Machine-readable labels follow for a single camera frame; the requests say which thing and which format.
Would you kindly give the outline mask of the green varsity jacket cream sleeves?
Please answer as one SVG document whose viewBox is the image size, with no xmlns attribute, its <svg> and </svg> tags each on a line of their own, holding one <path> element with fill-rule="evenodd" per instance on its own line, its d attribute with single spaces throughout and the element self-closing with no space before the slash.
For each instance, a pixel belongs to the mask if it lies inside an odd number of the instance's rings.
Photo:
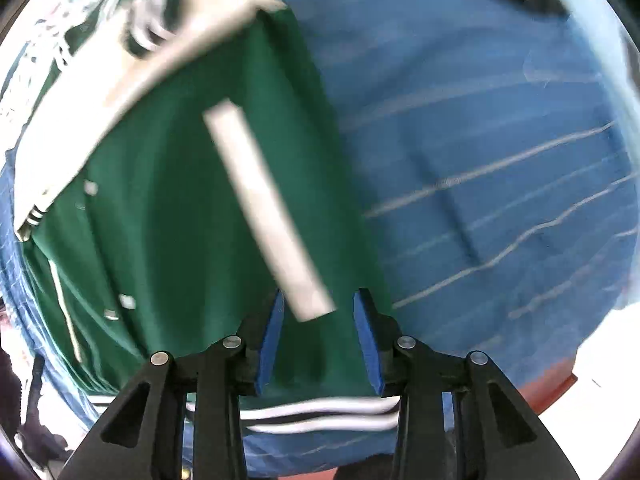
<svg viewBox="0 0 640 480">
<path fill-rule="evenodd" d="M 188 356 L 277 304 L 242 411 L 268 434 L 382 432 L 354 322 L 388 296 L 332 107 L 284 0 L 51 0 L 1 90 L 11 234 L 79 389 Z"/>
</svg>

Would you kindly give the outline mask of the blue striped bed sheet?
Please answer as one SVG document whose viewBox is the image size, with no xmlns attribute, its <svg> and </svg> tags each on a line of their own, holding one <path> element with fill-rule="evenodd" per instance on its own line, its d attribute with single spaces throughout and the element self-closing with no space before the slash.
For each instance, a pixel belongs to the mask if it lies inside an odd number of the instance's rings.
<svg viewBox="0 0 640 480">
<path fill-rule="evenodd" d="M 381 313 L 433 350 L 480 350 L 517 386 L 574 353 L 636 260 L 639 168 L 610 76 L 562 0 L 284 0 L 332 107 Z M 73 419 L 92 396 L 55 351 L 11 234 L 1 166 L 1 301 Z M 389 460 L 382 432 L 268 434 L 243 418 L 247 471 L 273 478 Z"/>
</svg>

